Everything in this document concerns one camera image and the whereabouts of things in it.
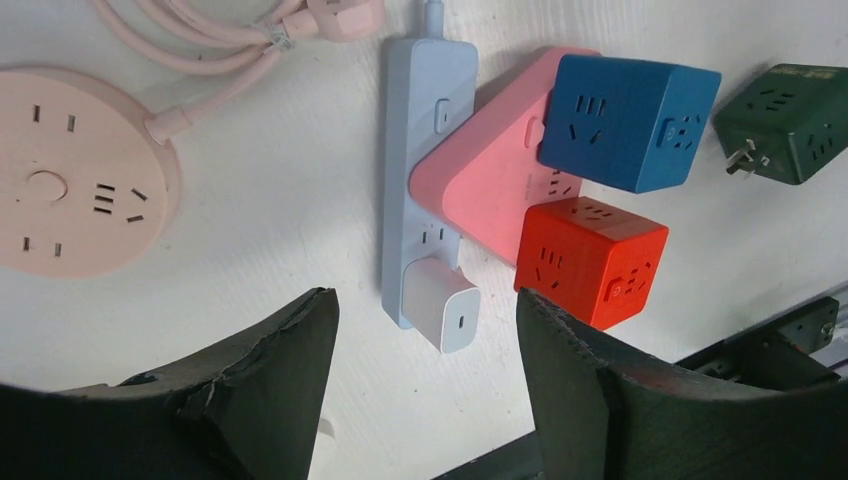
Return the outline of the dark green cube socket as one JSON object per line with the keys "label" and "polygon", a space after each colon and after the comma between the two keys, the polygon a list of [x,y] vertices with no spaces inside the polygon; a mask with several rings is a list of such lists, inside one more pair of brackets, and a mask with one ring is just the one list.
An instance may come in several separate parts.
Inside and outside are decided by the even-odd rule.
{"label": "dark green cube socket", "polygon": [[726,172],[801,185],[847,148],[847,69],[783,63],[713,116]]}

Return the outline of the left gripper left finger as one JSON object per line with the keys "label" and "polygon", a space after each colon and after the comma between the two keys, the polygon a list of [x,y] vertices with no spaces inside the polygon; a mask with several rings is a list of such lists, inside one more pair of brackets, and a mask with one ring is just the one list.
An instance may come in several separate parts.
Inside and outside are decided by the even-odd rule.
{"label": "left gripper left finger", "polygon": [[1,389],[5,479],[305,479],[339,326],[315,288],[259,323],[109,386]]}

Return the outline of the pink power strip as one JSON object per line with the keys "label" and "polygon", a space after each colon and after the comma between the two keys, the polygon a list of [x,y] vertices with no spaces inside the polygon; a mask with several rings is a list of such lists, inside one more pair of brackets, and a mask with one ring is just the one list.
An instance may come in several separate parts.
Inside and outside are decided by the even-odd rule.
{"label": "pink power strip", "polygon": [[580,178],[542,165],[541,142],[561,59],[544,47],[489,84],[484,102],[414,168],[412,198],[504,263],[516,263],[525,213],[576,197]]}

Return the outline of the small white usb charger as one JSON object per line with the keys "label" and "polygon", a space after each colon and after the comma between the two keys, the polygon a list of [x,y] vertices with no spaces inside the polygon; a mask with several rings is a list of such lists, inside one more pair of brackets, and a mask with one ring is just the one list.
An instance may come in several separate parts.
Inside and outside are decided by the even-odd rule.
{"label": "small white usb charger", "polygon": [[452,354],[474,340],[481,298],[461,270],[430,257],[406,268],[401,313],[440,353]]}

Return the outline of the light blue power strip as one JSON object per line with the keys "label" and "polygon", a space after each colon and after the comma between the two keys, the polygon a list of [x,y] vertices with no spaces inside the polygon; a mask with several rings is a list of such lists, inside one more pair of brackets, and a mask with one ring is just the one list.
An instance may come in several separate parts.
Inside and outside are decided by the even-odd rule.
{"label": "light blue power strip", "polygon": [[401,329],[405,269],[436,257],[458,266],[460,235],[409,193],[415,167],[472,115],[479,53],[468,42],[405,38],[386,57],[381,300]]}

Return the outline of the blue cube socket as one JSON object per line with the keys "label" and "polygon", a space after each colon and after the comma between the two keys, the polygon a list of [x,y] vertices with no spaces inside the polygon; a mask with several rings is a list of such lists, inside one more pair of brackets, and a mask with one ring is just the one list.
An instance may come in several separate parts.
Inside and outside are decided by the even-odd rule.
{"label": "blue cube socket", "polygon": [[541,164],[631,193],[683,184],[713,108],[719,72],[567,54],[551,91]]}

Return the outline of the round pink socket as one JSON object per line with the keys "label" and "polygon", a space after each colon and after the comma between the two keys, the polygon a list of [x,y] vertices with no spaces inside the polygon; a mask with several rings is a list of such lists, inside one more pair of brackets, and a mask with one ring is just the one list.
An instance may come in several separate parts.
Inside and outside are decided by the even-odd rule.
{"label": "round pink socket", "polygon": [[146,253],[173,219],[182,173],[149,111],[95,77],[1,72],[1,263],[33,275],[99,276]]}

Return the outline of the red cube socket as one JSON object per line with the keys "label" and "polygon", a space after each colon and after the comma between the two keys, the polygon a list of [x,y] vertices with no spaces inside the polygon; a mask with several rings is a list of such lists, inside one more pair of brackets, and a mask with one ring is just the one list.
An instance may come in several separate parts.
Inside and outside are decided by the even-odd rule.
{"label": "red cube socket", "polygon": [[534,290],[576,319],[609,329],[645,308],[669,228],[590,197],[526,212],[514,289]]}

